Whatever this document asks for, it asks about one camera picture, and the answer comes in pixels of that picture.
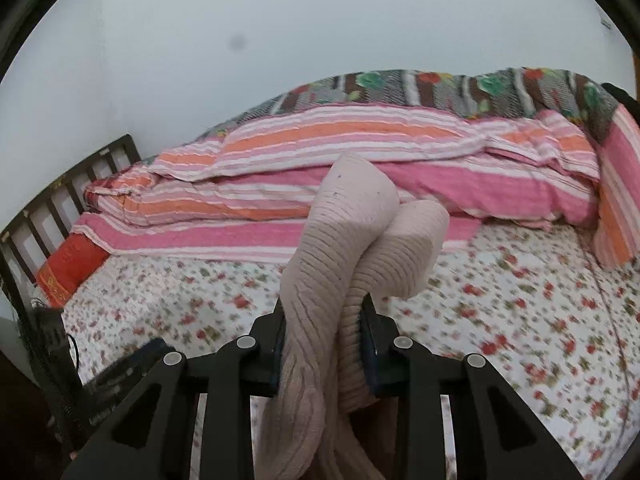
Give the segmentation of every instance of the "white wall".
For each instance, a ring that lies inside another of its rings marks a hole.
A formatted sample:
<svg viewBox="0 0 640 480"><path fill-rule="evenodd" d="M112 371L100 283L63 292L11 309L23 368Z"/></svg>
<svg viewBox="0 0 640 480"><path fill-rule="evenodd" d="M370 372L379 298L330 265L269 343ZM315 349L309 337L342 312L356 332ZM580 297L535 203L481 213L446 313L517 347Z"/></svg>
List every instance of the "white wall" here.
<svg viewBox="0 0 640 480"><path fill-rule="evenodd" d="M299 84L418 68L568 68L634 91L593 0L104 0L113 97L143 155Z"/></svg>
<svg viewBox="0 0 640 480"><path fill-rule="evenodd" d="M0 84L0 226L44 186L122 129L102 62L100 0L59 0ZM30 375L0 292L0 350Z"/></svg>

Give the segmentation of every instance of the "pink sweater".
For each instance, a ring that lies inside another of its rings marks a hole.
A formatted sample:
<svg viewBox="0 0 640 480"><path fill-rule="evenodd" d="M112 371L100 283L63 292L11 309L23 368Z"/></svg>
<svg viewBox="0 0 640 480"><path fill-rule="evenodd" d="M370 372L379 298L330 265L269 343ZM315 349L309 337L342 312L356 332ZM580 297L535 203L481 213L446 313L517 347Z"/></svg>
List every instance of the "pink sweater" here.
<svg viewBox="0 0 640 480"><path fill-rule="evenodd" d="M383 478L348 418L374 402L360 362L360 304L367 293L417 294L448 224L436 202L399 205L395 185L358 156L331 168L282 275L287 331L280 389L262 418L258 480Z"/></svg>

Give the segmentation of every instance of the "black cable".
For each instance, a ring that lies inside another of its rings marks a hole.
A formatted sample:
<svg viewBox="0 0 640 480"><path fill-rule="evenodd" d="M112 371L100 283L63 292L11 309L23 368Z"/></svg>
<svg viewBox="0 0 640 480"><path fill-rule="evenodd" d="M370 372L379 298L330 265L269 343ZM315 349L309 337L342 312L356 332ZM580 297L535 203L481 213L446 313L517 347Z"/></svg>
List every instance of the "black cable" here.
<svg viewBox="0 0 640 480"><path fill-rule="evenodd" d="M74 344L74 349L76 350L76 373L78 373L78 370L80 369L80 352L78 351L78 345L71 334L67 333L66 336L71 339L71 342Z"/></svg>

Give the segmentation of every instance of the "pink striped quilt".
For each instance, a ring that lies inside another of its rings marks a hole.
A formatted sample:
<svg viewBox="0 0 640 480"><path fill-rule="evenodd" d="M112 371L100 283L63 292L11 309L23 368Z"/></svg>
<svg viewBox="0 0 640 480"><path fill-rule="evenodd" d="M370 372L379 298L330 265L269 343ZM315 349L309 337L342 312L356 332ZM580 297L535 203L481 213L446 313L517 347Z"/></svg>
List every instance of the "pink striped quilt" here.
<svg viewBox="0 0 640 480"><path fill-rule="evenodd" d="M430 108L325 106L167 150L149 166L92 183L74 232L111 253L282 262L322 179L343 152L371 160L401 200L456 216L449 248L481 219L594 224L596 153L562 115L462 120Z"/></svg>
<svg viewBox="0 0 640 480"><path fill-rule="evenodd" d="M133 227L105 214L83 213L72 232L111 254L146 254L201 260L286 264L296 251L305 219L251 221L194 220ZM481 221L452 216L442 249L465 247Z"/></svg>

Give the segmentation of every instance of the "floral bedsheet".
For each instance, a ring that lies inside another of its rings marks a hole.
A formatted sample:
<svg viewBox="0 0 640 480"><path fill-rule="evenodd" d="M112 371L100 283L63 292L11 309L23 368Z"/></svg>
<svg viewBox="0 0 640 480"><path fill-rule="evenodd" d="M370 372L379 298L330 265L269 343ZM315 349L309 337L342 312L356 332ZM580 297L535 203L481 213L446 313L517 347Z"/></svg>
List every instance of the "floral bedsheet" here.
<svg viewBox="0 0 640 480"><path fill-rule="evenodd" d="M545 233L488 224L467 251L438 258L424 292L378 308L433 352L484 354L583 476L596 480L640 430L640 266L605 272L587 246L587 234L565 225ZM217 350L273 309L281 272L277 265L111 256L63 313L78 343L81 379L157 336L188 357ZM446 398L443 406L446 413ZM199 438L196 425L194 478Z"/></svg>

